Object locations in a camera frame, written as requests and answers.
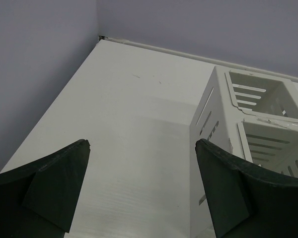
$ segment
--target white trim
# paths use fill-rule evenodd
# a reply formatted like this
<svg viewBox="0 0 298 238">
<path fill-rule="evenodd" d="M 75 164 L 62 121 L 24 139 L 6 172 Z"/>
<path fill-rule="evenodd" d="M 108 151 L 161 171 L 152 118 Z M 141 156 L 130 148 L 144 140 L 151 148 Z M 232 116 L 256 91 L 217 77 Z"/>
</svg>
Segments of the white trim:
<svg viewBox="0 0 298 238">
<path fill-rule="evenodd" d="M 161 48 L 161 47 L 141 44 L 141 43 L 132 42 L 129 40 L 124 40 L 124 39 L 116 39 L 116 38 L 104 37 L 104 36 L 100 36 L 100 39 L 106 40 L 106 41 L 111 41 L 111 42 L 116 42 L 116 43 L 120 43 L 120 44 L 125 44 L 125 45 L 129 45 L 129 46 L 144 48 L 144 49 L 148 49 L 148 50 L 152 50 L 152 51 L 162 52 L 162 53 L 166 53 L 166 54 L 170 54 L 170 55 L 174 55 L 174 56 L 185 57 L 185 58 L 189 58 L 192 60 L 198 60 L 198 61 L 203 61 L 203 62 L 212 63 L 212 64 L 216 64 L 216 65 L 226 66 L 226 67 L 230 67 L 230 68 L 242 69 L 242 70 L 252 71 L 252 72 L 256 72 L 256 73 L 263 73 L 263 74 L 267 74 L 267 75 L 271 75 L 271 76 L 275 76 L 275 77 L 287 78 L 287 79 L 290 79 L 292 82 L 298 83 L 297 77 L 293 77 L 293 76 L 282 74 L 282 73 L 276 73 L 276 72 L 259 69 L 259 68 L 253 68 L 253 67 L 249 67 L 249 66 L 245 66 L 245 65 L 241 65 L 241 64 L 230 63 L 230 62 L 217 60 L 217 59 L 211 59 L 211 58 L 202 57 L 202 56 L 196 56 L 196 55 L 192 55 L 192 54 L 183 53 L 180 51 L 173 51 L 173 50 L 169 50 L 169 49 L 165 49 L 165 48 Z"/>
</svg>

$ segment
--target white table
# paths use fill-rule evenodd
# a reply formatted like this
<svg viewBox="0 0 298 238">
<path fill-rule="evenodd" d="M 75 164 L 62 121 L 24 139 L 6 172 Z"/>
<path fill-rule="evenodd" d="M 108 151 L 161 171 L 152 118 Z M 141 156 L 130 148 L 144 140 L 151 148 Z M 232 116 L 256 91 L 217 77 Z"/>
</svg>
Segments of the white table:
<svg viewBox="0 0 298 238">
<path fill-rule="evenodd" d="M 88 139 L 66 237 L 187 238 L 189 125 L 213 67 L 101 41 L 2 172 Z"/>
</svg>

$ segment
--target gray wall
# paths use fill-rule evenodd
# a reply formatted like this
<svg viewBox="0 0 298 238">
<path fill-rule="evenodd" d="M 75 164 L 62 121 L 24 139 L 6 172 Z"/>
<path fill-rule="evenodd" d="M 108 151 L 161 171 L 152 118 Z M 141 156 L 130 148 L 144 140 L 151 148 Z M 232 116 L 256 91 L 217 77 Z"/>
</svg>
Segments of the gray wall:
<svg viewBox="0 0 298 238">
<path fill-rule="evenodd" d="M 99 0 L 100 35 L 298 77 L 298 0 Z"/>
<path fill-rule="evenodd" d="M 97 42 L 96 0 L 0 0 L 0 170 Z"/>
</svg>

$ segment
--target black object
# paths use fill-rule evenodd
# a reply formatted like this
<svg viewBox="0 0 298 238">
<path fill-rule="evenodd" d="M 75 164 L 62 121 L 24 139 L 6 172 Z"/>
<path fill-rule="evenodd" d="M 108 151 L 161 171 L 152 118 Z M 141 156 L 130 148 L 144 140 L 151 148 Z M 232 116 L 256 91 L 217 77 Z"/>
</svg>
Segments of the black object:
<svg viewBox="0 0 298 238">
<path fill-rule="evenodd" d="M 89 142 L 0 174 L 0 238 L 63 238 L 84 180 Z"/>
<path fill-rule="evenodd" d="M 218 238 L 298 238 L 298 178 L 202 139 L 196 153 Z"/>
</svg>

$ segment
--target slotted container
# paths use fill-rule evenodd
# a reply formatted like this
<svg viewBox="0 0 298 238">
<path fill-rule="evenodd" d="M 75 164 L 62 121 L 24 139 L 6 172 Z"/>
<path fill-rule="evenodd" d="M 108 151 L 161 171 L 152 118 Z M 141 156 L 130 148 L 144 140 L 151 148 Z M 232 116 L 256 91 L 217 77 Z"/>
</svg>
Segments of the slotted container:
<svg viewBox="0 0 298 238">
<path fill-rule="evenodd" d="M 190 125 L 192 238 L 212 226 L 195 154 L 201 138 L 298 178 L 298 92 L 288 79 L 215 67 Z"/>
</svg>

